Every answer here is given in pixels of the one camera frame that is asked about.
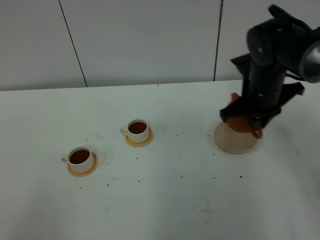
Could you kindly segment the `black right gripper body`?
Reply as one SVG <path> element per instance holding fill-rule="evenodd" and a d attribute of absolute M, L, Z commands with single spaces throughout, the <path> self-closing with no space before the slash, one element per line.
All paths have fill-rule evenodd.
<path fill-rule="evenodd" d="M 230 60 L 243 76 L 242 95 L 245 116 L 282 108 L 296 95 L 303 95 L 300 82 L 285 84 L 286 70 L 278 64 L 258 66 L 250 54 Z"/>

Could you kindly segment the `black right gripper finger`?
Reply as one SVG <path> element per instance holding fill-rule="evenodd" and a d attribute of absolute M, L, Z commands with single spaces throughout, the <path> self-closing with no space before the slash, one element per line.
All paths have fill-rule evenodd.
<path fill-rule="evenodd" d="M 248 117 L 248 121 L 254 130 L 264 129 L 268 123 L 281 112 L 281 108 L 276 108 L 271 111 L 255 113 Z"/>
<path fill-rule="evenodd" d="M 244 117 L 246 113 L 245 103 L 242 98 L 238 98 L 227 107 L 220 110 L 220 118 L 227 122 L 230 118 Z"/>

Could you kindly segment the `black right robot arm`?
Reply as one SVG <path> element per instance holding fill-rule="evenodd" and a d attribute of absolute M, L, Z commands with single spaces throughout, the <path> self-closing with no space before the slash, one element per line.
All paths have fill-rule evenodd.
<path fill-rule="evenodd" d="M 256 131 L 304 93 L 302 81 L 320 81 L 319 28 L 311 29 L 275 4 L 268 11 L 272 19 L 247 32 L 249 53 L 231 59 L 243 76 L 242 95 L 220 110 L 223 122 L 243 117 Z"/>

